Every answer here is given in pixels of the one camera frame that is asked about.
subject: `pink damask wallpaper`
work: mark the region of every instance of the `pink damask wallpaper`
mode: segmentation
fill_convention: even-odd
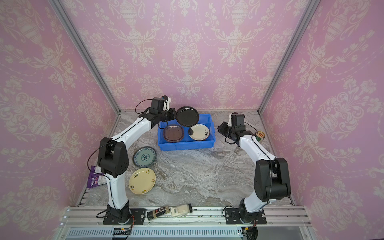
[[[318,239],[384,238],[383,1],[321,1],[263,117]]]
[[[116,115],[48,1],[0,2],[1,239],[51,239]]]
[[[307,1],[62,3],[122,109],[257,109]]]

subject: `white plate with black pattern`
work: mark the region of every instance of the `white plate with black pattern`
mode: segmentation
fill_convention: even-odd
[[[189,136],[196,141],[203,141],[209,137],[209,129],[206,125],[196,124],[189,128]]]

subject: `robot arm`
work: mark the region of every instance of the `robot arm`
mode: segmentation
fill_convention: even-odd
[[[170,98],[153,98],[151,107],[139,115],[134,123],[112,138],[104,137],[100,141],[98,166],[107,176],[109,201],[107,215],[113,216],[118,223],[128,222],[129,200],[125,193],[125,171],[129,165],[127,151],[141,135],[159,122],[175,119],[175,109],[169,108]]]
[[[243,114],[232,113],[231,123],[223,122],[217,129],[244,149],[256,165],[255,190],[239,205],[241,219],[251,222],[268,203],[291,195],[291,186],[287,161],[276,158],[256,140],[251,131],[245,130],[244,117]]]

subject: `plate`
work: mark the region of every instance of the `plate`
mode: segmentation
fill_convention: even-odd
[[[177,110],[176,120],[183,127],[192,127],[199,122],[200,115],[196,109],[184,106]]]
[[[133,155],[133,164],[138,167],[148,167],[156,160],[156,151],[152,147],[141,147]]]
[[[129,178],[129,189],[134,194],[144,194],[153,188],[156,182],[155,172],[147,167],[136,170]]]
[[[164,129],[163,137],[167,142],[180,142],[184,138],[184,128],[180,125],[169,125]]]
[[[209,129],[206,125],[196,124],[189,128],[189,136],[196,141],[202,141],[208,138]]]

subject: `blue and white patterned plate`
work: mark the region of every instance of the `blue and white patterned plate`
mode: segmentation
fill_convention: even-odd
[[[148,167],[156,160],[156,151],[152,147],[142,147],[133,155],[133,164],[138,167]]]

